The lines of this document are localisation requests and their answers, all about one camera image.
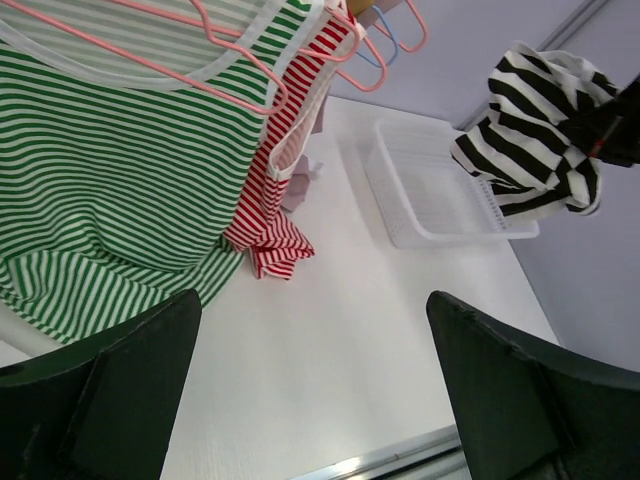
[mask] blue hanger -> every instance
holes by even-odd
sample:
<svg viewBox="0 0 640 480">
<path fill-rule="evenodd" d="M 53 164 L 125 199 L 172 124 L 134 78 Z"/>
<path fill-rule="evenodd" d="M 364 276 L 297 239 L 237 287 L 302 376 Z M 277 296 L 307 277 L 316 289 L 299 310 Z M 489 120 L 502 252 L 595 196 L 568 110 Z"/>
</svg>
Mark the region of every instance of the blue hanger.
<svg viewBox="0 0 640 480">
<path fill-rule="evenodd" d="M 375 6 L 375 5 L 371 5 L 370 8 L 373 9 L 374 12 L 376 12 L 376 14 L 378 15 L 378 18 L 380 19 L 380 21 L 384 25 L 384 28 L 386 28 L 387 32 L 389 32 L 389 38 L 393 42 L 394 52 L 393 52 L 393 56 L 391 57 L 391 59 L 389 59 L 389 61 L 387 62 L 387 66 L 393 65 L 393 62 L 396 61 L 396 57 L 398 56 L 398 41 L 396 40 L 396 34 L 393 31 L 393 29 L 391 28 L 391 26 L 389 25 L 389 23 L 387 22 L 387 18 L 385 17 L 384 13 L 382 13 L 382 10 L 380 10 L 380 8 Z M 358 55 L 360 58 L 366 60 L 367 62 L 369 62 L 374 67 L 382 68 L 382 65 L 380 65 L 380 63 L 378 63 L 378 61 L 375 58 L 371 58 L 368 55 L 365 55 L 364 53 L 360 53 L 360 52 L 356 52 L 356 55 Z"/>
</svg>

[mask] black object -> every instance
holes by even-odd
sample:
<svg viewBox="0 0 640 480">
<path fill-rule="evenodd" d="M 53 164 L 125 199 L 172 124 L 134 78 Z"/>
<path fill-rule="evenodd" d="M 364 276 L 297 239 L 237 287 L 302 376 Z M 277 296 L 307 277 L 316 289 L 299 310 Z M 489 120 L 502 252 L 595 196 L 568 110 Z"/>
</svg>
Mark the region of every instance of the black object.
<svg viewBox="0 0 640 480">
<path fill-rule="evenodd" d="M 640 163 L 640 76 L 613 100 L 558 129 L 585 155 L 621 167 Z"/>
<path fill-rule="evenodd" d="M 474 480 L 640 479 L 640 374 L 565 350 L 455 297 L 427 303 Z"/>
<path fill-rule="evenodd" d="M 0 369 L 0 479 L 158 479 L 200 316 L 186 291 Z"/>
</svg>

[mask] table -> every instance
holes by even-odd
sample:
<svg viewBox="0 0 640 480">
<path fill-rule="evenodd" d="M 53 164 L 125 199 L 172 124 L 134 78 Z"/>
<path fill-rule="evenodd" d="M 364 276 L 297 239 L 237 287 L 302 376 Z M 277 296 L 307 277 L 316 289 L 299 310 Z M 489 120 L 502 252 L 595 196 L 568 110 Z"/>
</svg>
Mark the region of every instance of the table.
<svg viewBox="0 0 640 480">
<path fill-rule="evenodd" d="M 325 167 L 292 216 L 317 255 L 289 282 L 245 265 L 204 313 L 162 480 L 283 480 L 451 425 L 433 290 L 556 342 L 508 242 L 391 244 L 361 165 L 378 118 L 438 122 L 329 99 L 306 147 Z M 12 315 L 0 339 L 54 348 Z"/>
<path fill-rule="evenodd" d="M 28 359 L 28 355 L 0 340 L 0 368 Z"/>
</svg>

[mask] wall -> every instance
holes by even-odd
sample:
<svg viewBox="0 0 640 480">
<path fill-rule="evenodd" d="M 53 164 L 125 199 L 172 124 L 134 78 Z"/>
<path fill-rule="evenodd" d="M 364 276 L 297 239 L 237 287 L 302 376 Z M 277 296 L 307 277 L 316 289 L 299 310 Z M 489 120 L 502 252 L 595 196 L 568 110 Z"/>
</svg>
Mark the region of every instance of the wall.
<svg viewBox="0 0 640 480">
<path fill-rule="evenodd" d="M 638 0 L 612 0 L 563 49 L 619 85 L 640 71 Z M 560 340 L 570 349 L 640 371 L 640 168 L 603 165 L 594 217 L 541 222 L 514 249 Z"/>
<path fill-rule="evenodd" d="M 385 85 L 362 93 L 336 78 L 331 94 L 374 105 L 462 122 L 487 97 L 486 79 L 513 40 L 538 45 L 582 0 L 415 0 L 431 38 L 420 52 L 399 55 Z M 405 5 L 387 14 L 407 43 L 420 30 Z M 381 51 L 389 41 L 375 29 L 370 37 Z M 345 68 L 362 83 L 373 84 L 378 70 L 354 57 Z"/>
</svg>

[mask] red stripe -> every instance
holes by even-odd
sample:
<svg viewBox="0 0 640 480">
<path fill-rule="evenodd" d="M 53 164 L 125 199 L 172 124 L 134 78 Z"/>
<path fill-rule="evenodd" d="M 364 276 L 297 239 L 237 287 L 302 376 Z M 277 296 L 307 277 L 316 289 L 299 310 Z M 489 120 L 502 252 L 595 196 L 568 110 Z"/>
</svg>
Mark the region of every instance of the red stripe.
<svg viewBox="0 0 640 480">
<path fill-rule="evenodd" d="M 309 48 L 314 51 L 333 52 L 345 39 L 348 31 L 330 20 L 316 36 Z M 283 81 L 289 88 L 289 101 L 285 108 L 269 117 L 266 139 L 256 152 L 251 164 L 247 181 L 236 209 L 233 222 L 225 232 L 225 237 L 238 250 L 250 250 L 250 258 L 258 278 L 274 275 L 290 278 L 298 259 L 314 255 L 314 249 L 307 238 L 282 213 L 280 205 L 286 192 L 289 179 L 277 180 L 269 175 L 268 164 L 274 147 L 287 138 L 281 148 L 274 165 L 281 170 L 293 165 L 301 153 L 302 145 L 314 118 L 307 118 L 292 130 L 294 123 L 302 113 L 302 106 L 309 96 L 310 90 L 317 85 L 313 94 L 318 96 L 328 82 L 328 73 L 323 72 L 325 62 L 298 55 L 291 62 Z"/>
</svg>

